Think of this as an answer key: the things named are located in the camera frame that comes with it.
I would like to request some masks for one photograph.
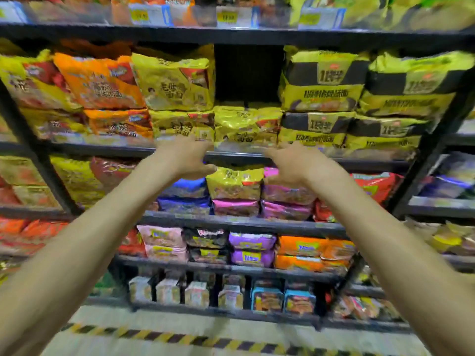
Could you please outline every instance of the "person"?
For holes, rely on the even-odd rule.
[[[181,178],[216,170],[208,142],[176,137],[63,229],[0,288],[0,355],[39,355],[86,299],[128,231]],[[267,151],[270,181],[315,192],[345,226],[402,316],[436,355],[475,355],[475,290],[429,246],[367,196],[348,173],[300,143]]]

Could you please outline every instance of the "purple package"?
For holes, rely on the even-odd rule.
[[[231,254],[231,262],[236,265],[271,267],[274,261],[274,251],[239,251]]]
[[[213,200],[213,210],[215,215],[255,217],[259,214],[259,202],[222,198]]]
[[[262,201],[262,216],[283,220],[305,221],[312,215],[312,205],[301,206],[283,202]]]
[[[266,182],[266,179],[278,174],[279,170],[274,167],[264,168],[264,189],[262,192],[262,198],[264,200],[294,203],[297,205],[309,205],[315,201],[317,196],[304,187],[288,188],[281,185],[269,185]]]
[[[232,232],[229,234],[229,243],[237,250],[270,250],[276,243],[276,236]]]

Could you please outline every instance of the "light pink package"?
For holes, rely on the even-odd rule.
[[[137,226],[146,245],[186,247],[186,242],[181,235],[180,227]]]
[[[262,201],[262,215],[264,218],[305,221],[312,215],[312,205]]]
[[[269,185],[266,182],[270,176],[276,176],[279,174],[279,170],[274,167],[264,168],[264,188],[262,192],[262,198],[266,201],[273,202],[287,202],[297,205],[310,205],[315,201],[315,196],[310,190],[305,187],[300,188],[288,188],[280,185]]]
[[[160,261],[187,262],[189,255],[186,247],[153,246],[145,244],[145,253],[149,259]]]
[[[255,217],[259,214],[259,202],[222,198],[213,200],[213,210],[215,215]]]

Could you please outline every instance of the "person's left arm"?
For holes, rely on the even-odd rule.
[[[63,229],[0,287],[0,356],[39,355],[84,302],[147,206],[180,178],[216,167],[211,143],[177,137],[159,145],[112,192]]]

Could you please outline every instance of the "price tag holder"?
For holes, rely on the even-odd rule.
[[[217,28],[258,28],[258,7],[216,7]]]
[[[332,30],[341,26],[346,8],[303,7],[298,21],[299,30]]]
[[[0,23],[29,23],[18,1],[0,2]]]
[[[138,26],[173,26],[169,5],[129,4],[130,18]]]

